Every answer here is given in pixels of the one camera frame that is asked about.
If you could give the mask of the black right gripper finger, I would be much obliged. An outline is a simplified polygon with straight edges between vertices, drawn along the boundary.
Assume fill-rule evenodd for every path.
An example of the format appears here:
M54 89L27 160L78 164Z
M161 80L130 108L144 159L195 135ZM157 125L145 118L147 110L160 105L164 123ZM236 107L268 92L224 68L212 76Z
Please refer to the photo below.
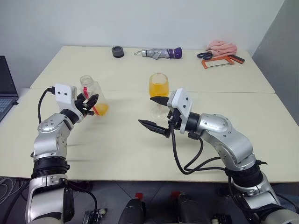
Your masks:
M168 129L158 126L156 123L149 120L139 119L138 122L150 131L161 134L164 137L168 137Z
M168 101L169 101L169 97L165 97L165 96L154 96L151 97L150 100L160 104L160 105L167 105Z

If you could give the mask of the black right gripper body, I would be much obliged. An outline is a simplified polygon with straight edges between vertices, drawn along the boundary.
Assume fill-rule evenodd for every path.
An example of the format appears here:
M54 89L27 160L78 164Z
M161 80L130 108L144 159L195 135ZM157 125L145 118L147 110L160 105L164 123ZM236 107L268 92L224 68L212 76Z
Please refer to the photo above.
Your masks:
M181 113L178 109L173 109L173 111L169 111L167 118L168 120L168 129L165 131L165 137L169 138L170 135L174 132L174 130L179 130L181 126Z

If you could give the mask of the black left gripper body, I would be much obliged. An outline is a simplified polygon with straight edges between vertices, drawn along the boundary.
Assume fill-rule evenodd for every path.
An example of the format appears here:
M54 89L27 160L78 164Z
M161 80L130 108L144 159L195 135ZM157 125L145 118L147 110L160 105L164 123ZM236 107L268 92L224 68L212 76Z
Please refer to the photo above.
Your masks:
M83 116L86 116L84 114L84 110L90 110L92 108L85 108L85 103L87 102L87 99L85 98L85 96L83 94L79 94L77 96L77 99L75 100L75 106L76 108L83 114Z

